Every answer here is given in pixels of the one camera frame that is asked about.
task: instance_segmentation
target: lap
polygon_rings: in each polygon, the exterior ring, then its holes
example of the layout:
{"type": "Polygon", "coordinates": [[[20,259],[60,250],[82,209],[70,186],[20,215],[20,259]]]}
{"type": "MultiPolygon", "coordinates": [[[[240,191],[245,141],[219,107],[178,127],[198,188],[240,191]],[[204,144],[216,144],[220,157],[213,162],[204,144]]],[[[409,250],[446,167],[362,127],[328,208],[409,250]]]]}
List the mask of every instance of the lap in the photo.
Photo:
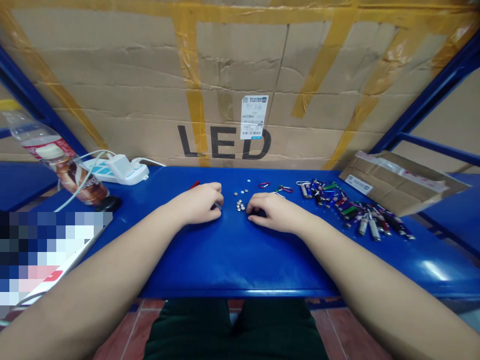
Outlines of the lap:
{"type": "Polygon", "coordinates": [[[175,299],[153,323],[145,359],[328,359],[307,304],[245,301],[232,327],[225,299],[175,299]]]}

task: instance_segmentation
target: blue table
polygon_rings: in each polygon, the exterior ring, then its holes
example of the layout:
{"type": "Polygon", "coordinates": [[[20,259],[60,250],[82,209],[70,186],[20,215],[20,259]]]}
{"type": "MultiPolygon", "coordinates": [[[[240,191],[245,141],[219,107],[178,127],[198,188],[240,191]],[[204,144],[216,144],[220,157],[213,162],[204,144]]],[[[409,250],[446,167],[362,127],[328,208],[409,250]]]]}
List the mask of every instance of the blue table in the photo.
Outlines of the blue table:
{"type": "Polygon", "coordinates": [[[480,174],[451,174],[471,188],[420,213],[424,219],[480,258],[480,174]]]}
{"type": "Polygon", "coordinates": [[[59,178],[39,162],[0,162],[0,210],[13,212],[57,185],[59,178]]]}
{"type": "MultiPolygon", "coordinates": [[[[151,167],[150,171],[148,180],[134,186],[107,184],[113,195],[122,198],[123,205],[86,259],[197,180],[222,183],[225,203],[220,219],[186,226],[177,234],[140,297],[337,296],[334,283],[299,238],[259,227],[247,220],[244,211],[237,211],[238,199],[247,203],[254,193],[262,191],[259,183],[271,182],[265,191],[271,192],[280,184],[293,187],[294,193],[282,192],[287,199],[324,218],[434,296],[480,299],[480,269],[415,220],[404,218],[417,240],[407,241],[394,234],[383,237],[382,242],[373,242],[369,235],[357,237],[352,230],[343,229],[336,211],[304,200],[295,186],[296,181],[312,178],[336,181],[353,200],[367,201],[338,178],[338,171],[200,167],[151,167]],[[245,189],[248,193],[240,194],[245,189]]],[[[36,211],[53,211],[69,196],[62,190],[36,211]]],[[[64,211],[92,209],[72,201],[64,211]]]]}

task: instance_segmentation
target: pixelated area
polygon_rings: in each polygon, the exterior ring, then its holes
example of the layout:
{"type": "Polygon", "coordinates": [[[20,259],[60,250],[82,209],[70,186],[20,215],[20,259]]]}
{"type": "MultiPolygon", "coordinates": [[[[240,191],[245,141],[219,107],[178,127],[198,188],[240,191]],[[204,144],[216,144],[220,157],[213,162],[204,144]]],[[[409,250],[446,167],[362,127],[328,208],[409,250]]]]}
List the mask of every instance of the pixelated area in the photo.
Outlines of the pixelated area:
{"type": "Polygon", "coordinates": [[[111,219],[111,212],[0,214],[0,319],[111,219]]]}

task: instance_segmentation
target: plastic bottle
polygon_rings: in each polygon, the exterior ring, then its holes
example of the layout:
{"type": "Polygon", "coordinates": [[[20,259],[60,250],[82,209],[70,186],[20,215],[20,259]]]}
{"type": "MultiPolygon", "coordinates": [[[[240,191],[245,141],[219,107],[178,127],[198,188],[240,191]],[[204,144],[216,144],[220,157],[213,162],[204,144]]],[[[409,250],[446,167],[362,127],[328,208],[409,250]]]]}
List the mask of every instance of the plastic bottle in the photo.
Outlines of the plastic bottle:
{"type": "Polygon", "coordinates": [[[55,144],[77,164],[82,164],[77,153],[58,132],[22,111],[22,107],[15,100],[0,100],[0,112],[8,121],[11,135],[40,162],[45,163],[37,154],[37,149],[48,144],[55,144]]]}
{"type": "MultiPolygon", "coordinates": [[[[87,170],[54,143],[37,148],[36,153],[55,171],[63,187],[72,194],[78,190],[88,174],[87,170]]],[[[76,197],[86,205],[98,205],[109,195],[110,192],[104,184],[95,175],[90,174],[76,197]]]]}

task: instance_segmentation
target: person's left hand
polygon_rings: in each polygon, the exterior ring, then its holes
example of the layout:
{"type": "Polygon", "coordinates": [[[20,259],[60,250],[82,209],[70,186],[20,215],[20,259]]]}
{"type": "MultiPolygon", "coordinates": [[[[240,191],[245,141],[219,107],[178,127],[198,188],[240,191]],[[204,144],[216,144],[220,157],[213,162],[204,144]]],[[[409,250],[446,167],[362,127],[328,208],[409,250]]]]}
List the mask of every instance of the person's left hand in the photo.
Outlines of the person's left hand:
{"type": "Polygon", "coordinates": [[[193,189],[182,192],[170,200],[166,205],[171,211],[182,218],[183,225],[201,224],[218,219],[222,214],[218,207],[210,210],[214,203],[224,204],[222,184],[210,182],[195,186],[193,189]]]}

